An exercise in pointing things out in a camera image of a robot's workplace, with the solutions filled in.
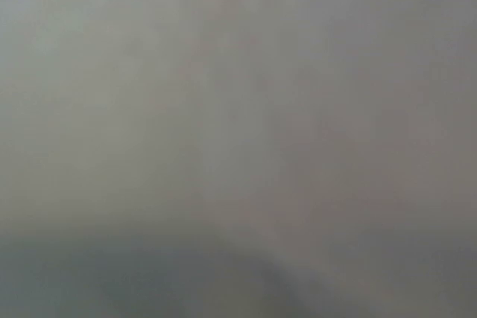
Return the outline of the pink plastic bag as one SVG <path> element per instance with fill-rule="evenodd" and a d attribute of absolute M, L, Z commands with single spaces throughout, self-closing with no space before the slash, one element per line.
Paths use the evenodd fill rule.
<path fill-rule="evenodd" d="M 1 0 L 3 317 L 474 317 L 476 0 Z"/>

